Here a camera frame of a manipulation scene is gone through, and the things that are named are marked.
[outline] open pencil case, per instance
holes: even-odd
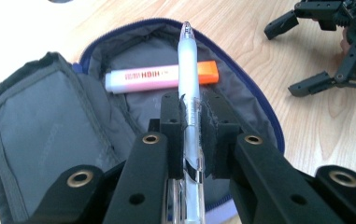
[[[138,21],[102,35],[78,63],[56,52],[27,63],[0,84],[0,218],[25,222],[66,170],[91,165],[107,172],[124,162],[135,138],[160,117],[162,96],[178,88],[113,94],[109,70],[178,64],[182,23]],[[225,98],[242,122],[282,153],[283,133],[261,90],[222,49],[195,31],[198,61],[214,60],[217,84],[203,85]],[[236,210],[227,180],[205,181],[206,222]]]

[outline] highlighter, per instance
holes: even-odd
[[[219,81],[215,61],[199,62],[198,79],[201,85]],[[113,70],[106,73],[105,88],[114,94],[151,91],[178,86],[178,65]]]

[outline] wooden table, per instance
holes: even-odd
[[[126,23],[167,17],[189,21],[214,40],[263,90],[285,133],[286,158],[314,175],[338,164],[356,171],[356,90],[334,88],[295,98],[287,88],[342,60],[341,29],[323,32],[311,20],[273,41],[263,29],[296,1],[0,1],[0,82],[24,63],[59,51],[76,62],[99,35]],[[235,217],[228,223],[240,223]]]

